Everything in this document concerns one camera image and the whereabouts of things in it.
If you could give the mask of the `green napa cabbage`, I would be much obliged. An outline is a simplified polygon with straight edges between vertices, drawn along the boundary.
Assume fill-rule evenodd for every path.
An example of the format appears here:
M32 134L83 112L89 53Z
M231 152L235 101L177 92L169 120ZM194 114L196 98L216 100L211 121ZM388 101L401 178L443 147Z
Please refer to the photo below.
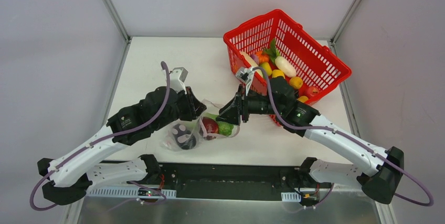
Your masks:
M233 133L233 130L235 128L235 126L233 124L229 124L226 122L222 122L222 121L217 121L216 118L218 117L218 115L216 114L211 114L211 113L204 113L203 117L209 117L214 119L218 125L219 125L219 135L223 135L223 136L231 136Z

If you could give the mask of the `clear pink-dotted zip bag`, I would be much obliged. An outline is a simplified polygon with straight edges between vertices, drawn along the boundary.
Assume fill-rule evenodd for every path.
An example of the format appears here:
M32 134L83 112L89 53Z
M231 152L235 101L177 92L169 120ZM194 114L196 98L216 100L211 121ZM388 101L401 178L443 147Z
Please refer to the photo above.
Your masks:
M218 112L223 107L223 105L218 104L218 103L213 103L209 100L202 100L202 103L204 103L207 106L207 110L205 112L203 112L198 119L193 120L193 121L178 120L178 121L175 121L167 126L167 136L166 136L166 139L161 142L161 147L171 150L171 151L186 151L186 150L183 150L178 147L178 145L176 144L175 140L173 139L173 136L171 133L172 127L178 123L185 125L189 130L192 131L192 133L195 135L195 137L197 139L196 147L200 146L202 143L209 142L208 140L205 140L200 134L200 129L202 126L201 120L204 116L204 113L211 113L211 114L218 115ZM237 125L234 125L234 126L235 126L235 128L234 128L231 136L223 136L223 135L219 135L219 134L214 134L214 136L216 136L216 138L213 140L233 138L233 137L237 136L240 131L240 126L237 126Z

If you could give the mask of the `dark purple eggplant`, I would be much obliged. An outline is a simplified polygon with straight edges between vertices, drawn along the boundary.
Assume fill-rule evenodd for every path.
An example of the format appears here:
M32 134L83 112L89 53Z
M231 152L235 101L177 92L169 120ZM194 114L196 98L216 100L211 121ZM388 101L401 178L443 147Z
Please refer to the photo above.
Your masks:
M196 147L197 139L192 131L185 125L179 123L175 124L171 129L171 133L179 148L183 150L191 150Z

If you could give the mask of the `yellow squash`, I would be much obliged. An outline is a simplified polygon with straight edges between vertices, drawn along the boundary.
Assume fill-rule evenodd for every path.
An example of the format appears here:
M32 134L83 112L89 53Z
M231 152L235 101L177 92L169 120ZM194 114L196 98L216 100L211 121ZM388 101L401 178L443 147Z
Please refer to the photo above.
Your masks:
M281 71L279 69L274 69L272 71L271 78L284 78L285 79L285 74L283 71Z

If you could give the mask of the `yellow mango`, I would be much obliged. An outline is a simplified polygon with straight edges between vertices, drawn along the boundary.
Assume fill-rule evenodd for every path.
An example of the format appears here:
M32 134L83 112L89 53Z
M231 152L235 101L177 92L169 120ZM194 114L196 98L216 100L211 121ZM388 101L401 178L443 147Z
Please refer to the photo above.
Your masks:
M307 96L303 95L303 96L300 96L299 98L297 98L297 100L302 103L306 103L309 100L309 98Z

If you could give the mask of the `dark red apple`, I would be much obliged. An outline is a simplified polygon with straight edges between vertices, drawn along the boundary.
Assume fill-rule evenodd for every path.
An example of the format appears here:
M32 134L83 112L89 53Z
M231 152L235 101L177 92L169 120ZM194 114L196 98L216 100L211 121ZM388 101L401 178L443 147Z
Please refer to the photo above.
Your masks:
M214 119L206 116L202 118L201 122L202 122L202 126L200 129L201 136L208 141L215 139L216 136L214 136L214 134L219 133L218 123Z

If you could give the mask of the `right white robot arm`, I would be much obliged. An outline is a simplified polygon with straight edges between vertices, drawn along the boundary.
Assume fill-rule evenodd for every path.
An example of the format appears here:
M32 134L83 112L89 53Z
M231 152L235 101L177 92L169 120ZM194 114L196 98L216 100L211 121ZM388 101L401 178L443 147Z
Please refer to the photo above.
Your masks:
M234 98L219 110L217 120L240 125L247 122L251 114L278 112L285 130L318 142L352 163L348 166L308 157L298 172L302 186L327 182L360 187L369 198L382 204L391 203L402 178L402 150L395 146L387 150L336 130L335 124L318 110L298 101L294 89L283 77L269 82L271 87L266 95L240 85Z

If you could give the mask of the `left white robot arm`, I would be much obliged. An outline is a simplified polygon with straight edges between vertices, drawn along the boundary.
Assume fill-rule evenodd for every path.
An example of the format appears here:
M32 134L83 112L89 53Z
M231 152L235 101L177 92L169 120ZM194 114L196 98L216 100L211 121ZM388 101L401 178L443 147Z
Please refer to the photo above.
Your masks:
M198 119L206 108L190 87L179 92L158 87L139 103L120 109L94 136L69 154L39 160L43 197L63 206L103 186L131 182L155 184L161 168L152 154L124 163L105 166L100 163L177 120Z

